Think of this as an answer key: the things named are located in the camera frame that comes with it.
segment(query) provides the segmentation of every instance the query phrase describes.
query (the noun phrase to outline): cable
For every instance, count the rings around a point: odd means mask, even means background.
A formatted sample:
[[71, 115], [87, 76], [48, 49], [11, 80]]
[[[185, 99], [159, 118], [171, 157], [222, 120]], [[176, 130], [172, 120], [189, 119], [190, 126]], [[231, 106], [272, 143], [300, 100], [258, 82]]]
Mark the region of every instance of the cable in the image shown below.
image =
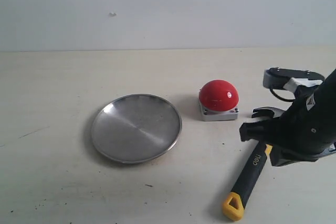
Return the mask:
[[279, 96], [274, 90], [273, 87], [269, 88], [269, 91], [271, 92], [272, 95], [274, 95], [276, 98], [278, 98], [279, 100], [283, 101], [283, 102], [293, 102], [295, 101], [295, 99], [287, 99], [287, 98], [283, 98], [281, 96]]

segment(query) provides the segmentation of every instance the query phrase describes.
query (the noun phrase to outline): table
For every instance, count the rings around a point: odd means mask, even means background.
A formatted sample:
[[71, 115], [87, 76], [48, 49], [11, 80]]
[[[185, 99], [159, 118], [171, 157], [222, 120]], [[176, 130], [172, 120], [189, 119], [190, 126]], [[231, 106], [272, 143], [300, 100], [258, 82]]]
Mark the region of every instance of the table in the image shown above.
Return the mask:
[[[240, 125], [253, 108], [289, 106], [262, 87], [264, 69], [327, 76], [335, 55], [336, 47], [1, 53], [0, 222], [230, 222], [221, 203], [255, 145], [240, 141]], [[213, 79], [237, 88], [238, 120], [200, 120], [198, 91]], [[102, 106], [133, 93], [172, 102], [183, 129], [163, 156], [118, 165], [92, 148], [90, 126]], [[334, 223], [335, 161], [267, 162], [240, 223]]]

